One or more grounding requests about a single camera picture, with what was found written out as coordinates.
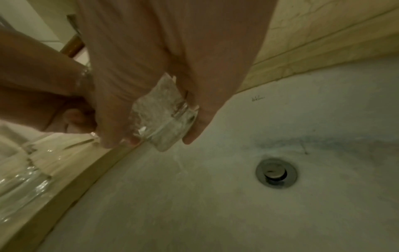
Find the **metal drain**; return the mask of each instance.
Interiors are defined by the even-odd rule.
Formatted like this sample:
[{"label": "metal drain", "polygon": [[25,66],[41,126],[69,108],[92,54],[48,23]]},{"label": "metal drain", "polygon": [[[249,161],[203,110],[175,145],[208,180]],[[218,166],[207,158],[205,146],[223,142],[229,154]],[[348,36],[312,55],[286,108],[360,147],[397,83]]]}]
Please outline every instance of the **metal drain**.
[{"label": "metal drain", "polygon": [[265,186],[283,189],[293,185],[298,177],[294,166],[281,159],[265,159],[256,167],[256,177]]}]

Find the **sink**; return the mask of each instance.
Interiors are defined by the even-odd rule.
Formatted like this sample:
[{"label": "sink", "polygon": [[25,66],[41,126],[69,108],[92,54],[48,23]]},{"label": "sink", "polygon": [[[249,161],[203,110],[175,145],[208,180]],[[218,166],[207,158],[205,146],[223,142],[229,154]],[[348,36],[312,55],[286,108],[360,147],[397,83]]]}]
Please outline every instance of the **sink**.
[{"label": "sink", "polygon": [[[190,146],[143,144],[38,251],[394,252],[399,57],[313,71],[234,96]],[[295,167],[262,184],[262,160]]]}]

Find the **drain ring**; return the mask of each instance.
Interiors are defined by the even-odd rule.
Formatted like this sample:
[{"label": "drain ring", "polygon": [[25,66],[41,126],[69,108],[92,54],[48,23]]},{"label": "drain ring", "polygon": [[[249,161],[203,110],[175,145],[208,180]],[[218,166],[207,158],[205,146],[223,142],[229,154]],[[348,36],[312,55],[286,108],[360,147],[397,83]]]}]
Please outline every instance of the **drain ring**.
[{"label": "drain ring", "polygon": [[276,158],[262,160],[256,167],[255,174],[263,185],[276,189],[288,188],[298,178],[294,166]]}]

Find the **sink basin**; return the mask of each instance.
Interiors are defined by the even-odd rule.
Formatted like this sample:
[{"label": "sink basin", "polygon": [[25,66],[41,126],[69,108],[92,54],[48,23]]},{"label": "sink basin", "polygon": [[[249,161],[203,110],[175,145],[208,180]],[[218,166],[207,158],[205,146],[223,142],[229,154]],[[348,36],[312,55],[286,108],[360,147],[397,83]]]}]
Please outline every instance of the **sink basin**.
[{"label": "sink basin", "polygon": [[[390,57],[237,94],[192,145],[121,160],[38,251],[397,251],[398,69]],[[268,158],[295,167],[291,187],[258,181]]]}]

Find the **skin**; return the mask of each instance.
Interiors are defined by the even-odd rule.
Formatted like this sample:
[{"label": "skin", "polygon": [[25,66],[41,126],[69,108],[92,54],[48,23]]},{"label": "skin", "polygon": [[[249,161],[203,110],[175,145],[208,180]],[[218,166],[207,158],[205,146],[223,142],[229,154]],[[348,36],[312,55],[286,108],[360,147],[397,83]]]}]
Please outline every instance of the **skin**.
[{"label": "skin", "polygon": [[183,97],[199,108],[183,142],[199,137],[247,75],[276,0],[77,0],[77,5],[93,96],[75,89],[82,65],[26,36],[1,31],[0,118],[41,131],[95,130],[101,144],[112,148],[126,137],[132,104],[164,72],[177,77]]}]

